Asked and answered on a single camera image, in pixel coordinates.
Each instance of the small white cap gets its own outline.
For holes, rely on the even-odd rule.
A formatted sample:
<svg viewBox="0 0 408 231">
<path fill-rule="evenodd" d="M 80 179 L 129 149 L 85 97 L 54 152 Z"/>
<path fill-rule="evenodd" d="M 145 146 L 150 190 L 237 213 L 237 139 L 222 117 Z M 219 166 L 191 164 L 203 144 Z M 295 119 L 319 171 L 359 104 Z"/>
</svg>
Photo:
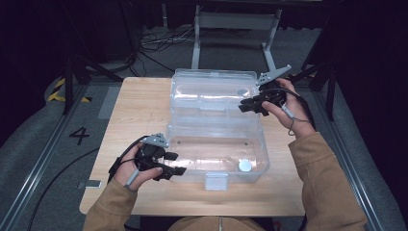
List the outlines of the small white cap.
<svg viewBox="0 0 408 231">
<path fill-rule="evenodd" d="M 252 169 L 252 165 L 248 160 L 242 159 L 238 165 L 238 168 L 240 171 L 250 171 Z"/>
</svg>

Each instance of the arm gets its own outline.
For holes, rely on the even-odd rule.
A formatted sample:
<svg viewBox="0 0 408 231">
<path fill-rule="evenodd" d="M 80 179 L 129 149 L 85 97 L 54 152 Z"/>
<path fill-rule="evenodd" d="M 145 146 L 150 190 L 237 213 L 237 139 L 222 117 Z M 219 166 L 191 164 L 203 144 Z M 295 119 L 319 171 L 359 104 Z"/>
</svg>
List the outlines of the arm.
<svg viewBox="0 0 408 231">
<path fill-rule="evenodd" d="M 277 80 L 282 88 L 294 91 L 291 82 Z M 286 106 L 297 120 L 282 109 L 264 102 L 282 125 L 292 129 L 296 141 L 289 144 L 297 173 L 303 181 L 302 200 L 308 218 L 308 230 L 364 230 L 365 214 L 345 178 L 336 156 L 324 138 L 308 122 L 294 96 L 287 94 Z"/>
<path fill-rule="evenodd" d="M 123 164 L 113 180 L 90 207 L 83 230 L 124 230 L 123 225 L 132 213 L 139 187 L 145 181 L 162 173 L 160 167 L 141 171 L 129 188 L 125 188 L 127 180 L 137 169 L 133 161 L 125 161 L 135 158 L 138 149 L 139 147 L 135 145 L 123 157 Z"/>
</svg>

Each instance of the wooden table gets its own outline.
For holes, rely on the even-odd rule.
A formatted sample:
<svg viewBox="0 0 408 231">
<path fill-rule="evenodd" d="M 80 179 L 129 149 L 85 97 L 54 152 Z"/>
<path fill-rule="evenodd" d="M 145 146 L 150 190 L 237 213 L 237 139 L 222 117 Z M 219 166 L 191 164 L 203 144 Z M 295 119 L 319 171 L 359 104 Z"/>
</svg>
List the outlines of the wooden table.
<svg viewBox="0 0 408 231">
<path fill-rule="evenodd" d="M 108 170 L 130 143 L 144 135 L 165 133 L 169 122 L 169 78 L 126 78 L 117 98 L 90 180 L 80 205 L 86 214 L 104 190 Z M 293 137 L 273 116 L 261 116 L 270 168 L 254 184 L 230 184 L 228 191 L 205 191 L 203 184 L 148 181 L 132 211 L 145 216 L 303 216 L 302 183 L 288 143 Z"/>
</svg>

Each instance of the beige shirt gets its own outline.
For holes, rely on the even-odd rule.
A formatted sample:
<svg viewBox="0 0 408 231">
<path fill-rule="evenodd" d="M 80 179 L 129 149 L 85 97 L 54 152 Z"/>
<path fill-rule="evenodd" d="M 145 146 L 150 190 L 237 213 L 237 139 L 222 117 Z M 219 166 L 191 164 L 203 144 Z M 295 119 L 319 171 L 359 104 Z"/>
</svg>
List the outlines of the beige shirt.
<svg viewBox="0 0 408 231">
<path fill-rule="evenodd" d="M 339 166 L 336 156 L 320 133 L 289 144 L 297 173 L 303 181 L 302 200 L 307 230 L 364 230 L 366 215 Z M 84 230 L 124 230 L 138 194 L 112 180 L 89 209 Z M 264 230 L 249 218 L 182 218 L 170 231 Z"/>
</svg>

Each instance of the dark background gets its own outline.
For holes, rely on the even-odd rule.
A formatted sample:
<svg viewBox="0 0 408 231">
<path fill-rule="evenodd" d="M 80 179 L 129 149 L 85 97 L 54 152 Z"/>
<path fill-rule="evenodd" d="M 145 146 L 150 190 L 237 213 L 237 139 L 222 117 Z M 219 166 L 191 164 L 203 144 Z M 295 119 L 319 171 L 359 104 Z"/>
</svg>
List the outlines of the dark background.
<svg viewBox="0 0 408 231">
<path fill-rule="evenodd" d="M 134 38 L 138 37 L 141 25 L 148 28 L 163 25 L 160 4 L 122 3 L 129 25 L 134 28 Z M 344 98 L 408 223 L 404 200 L 408 193 L 404 182 L 408 173 L 405 9 L 402 1 L 345 3 L 352 5 L 353 10 L 314 14 L 284 11 L 280 26 L 323 28 L 307 64 L 327 59 L 336 62 L 337 81 Z M 168 27 L 192 23 L 191 8 L 167 6 Z M 81 54 L 105 63 L 122 60 L 132 52 L 116 1 L 5 0 L 0 2 L 0 30 L 0 145 L 45 105 L 44 91 L 61 75 L 69 55 Z"/>
</svg>

